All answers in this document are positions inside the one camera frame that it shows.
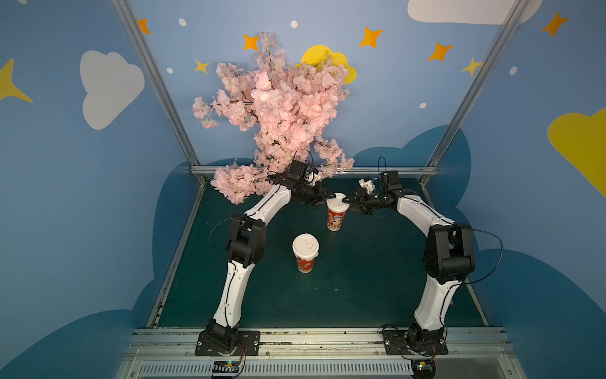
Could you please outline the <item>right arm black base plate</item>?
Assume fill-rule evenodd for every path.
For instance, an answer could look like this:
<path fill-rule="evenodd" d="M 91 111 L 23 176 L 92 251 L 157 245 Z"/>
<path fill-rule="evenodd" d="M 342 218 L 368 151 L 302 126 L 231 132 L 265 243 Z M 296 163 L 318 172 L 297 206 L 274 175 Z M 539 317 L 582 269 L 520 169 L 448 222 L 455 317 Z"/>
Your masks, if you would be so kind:
<path fill-rule="evenodd" d="M 449 353 L 444 337 L 444 328 L 426 330 L 385 330 L 382 332 L 383 345 L 387 355 L 447 355 Z"/>

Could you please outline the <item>red paper cup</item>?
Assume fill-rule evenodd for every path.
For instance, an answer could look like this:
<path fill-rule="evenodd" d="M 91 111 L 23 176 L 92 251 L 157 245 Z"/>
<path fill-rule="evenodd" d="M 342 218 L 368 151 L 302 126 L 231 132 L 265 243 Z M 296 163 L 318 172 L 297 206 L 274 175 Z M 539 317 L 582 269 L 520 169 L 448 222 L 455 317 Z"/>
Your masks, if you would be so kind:
<path fill-rule="evenodd" d="M 345 218 L 345 212 L 336 212 L 328 209 L 327 228 L 331 232 L 337 232 L 341 229 Z"/>
<path fill-rule="evenodd" d="M 298 270 L 301 273 L 310 273 L 315 259 L 319 255 L 320 243 L 316 237 L 309 233 L 301 234 L 294 239 L 292 251 L 297 261 Z"/>

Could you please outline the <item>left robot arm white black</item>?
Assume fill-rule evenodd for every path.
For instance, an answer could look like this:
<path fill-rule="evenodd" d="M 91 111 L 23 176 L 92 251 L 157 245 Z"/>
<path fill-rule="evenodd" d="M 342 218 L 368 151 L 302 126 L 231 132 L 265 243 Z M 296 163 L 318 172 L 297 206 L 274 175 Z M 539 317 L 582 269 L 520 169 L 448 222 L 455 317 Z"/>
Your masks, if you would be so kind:
<path fill-rule="evenodd" d="M 270 190 L 254 207 L 230 218 L 227 278 L 217 311 L 201 334 L 203 344 L 221 355 L 229 355 L 243 345 L 238 339 L 241 307 L 252 271 L 265 253 L 271 219 L 293 198 L 316 205 L 335 196 L 320 181 L 318 168 L 295 160 L 284 173 L 275 175 Z"/>

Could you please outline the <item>white cup lid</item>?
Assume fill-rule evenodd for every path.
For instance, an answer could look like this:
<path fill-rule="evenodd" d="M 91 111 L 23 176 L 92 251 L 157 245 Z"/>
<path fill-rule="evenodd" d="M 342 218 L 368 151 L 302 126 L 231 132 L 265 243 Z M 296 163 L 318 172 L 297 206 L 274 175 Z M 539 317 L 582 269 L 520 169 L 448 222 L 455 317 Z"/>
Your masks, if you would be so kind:
<path fill-rule="evenodd" d="M 328 210 L 333 213 L 345 213 L 350 208 L 350 205 L 345 202 L 346 197 L 345 194 L 335 193 L 334 197 L 326 200 Z"/>
<path fill-rule="evenodd" d="M 293 243 L 292 250 L 297 258 L 305 261 L 312 261 L 318 256 L 320 243 L 317 238 L 309 233 L 298 235 Z"/>

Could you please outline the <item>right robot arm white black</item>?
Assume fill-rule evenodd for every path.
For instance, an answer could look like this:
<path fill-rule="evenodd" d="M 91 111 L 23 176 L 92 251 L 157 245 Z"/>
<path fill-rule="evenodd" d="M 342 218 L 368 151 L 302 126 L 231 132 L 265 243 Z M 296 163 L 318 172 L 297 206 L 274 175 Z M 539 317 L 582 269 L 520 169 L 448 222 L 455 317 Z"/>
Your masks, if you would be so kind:
<path fill-rule="evenodd" d="M 379 175 L 380 192 L 370 178 L 342 201 L 370 214 L 376 208 L 393 208 L 426 237 L 423 267 L 427 280 L 413 321 L 405 334 L 406 349 L 422 356 L 446 354 L 448 329 L 445 318 L 455 293 L 475 270 L 473 228 L 438 213 L 421 196 L 400 183 L 396 171 Z"/>

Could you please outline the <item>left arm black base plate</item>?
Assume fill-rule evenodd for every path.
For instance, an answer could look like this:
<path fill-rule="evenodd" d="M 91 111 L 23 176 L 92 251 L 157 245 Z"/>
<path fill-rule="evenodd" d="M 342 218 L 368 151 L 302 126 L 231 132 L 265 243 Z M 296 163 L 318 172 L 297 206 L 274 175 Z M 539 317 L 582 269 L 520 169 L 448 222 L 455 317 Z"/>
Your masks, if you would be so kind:
<path fill-rule="evenodd" d="M 227 340 L 212 336 L 204 330 L 198 336 L 195 356 L 257 356 L 260 347 L 259 331 L 238 331 L 235 336 L 231 333 Z"/>

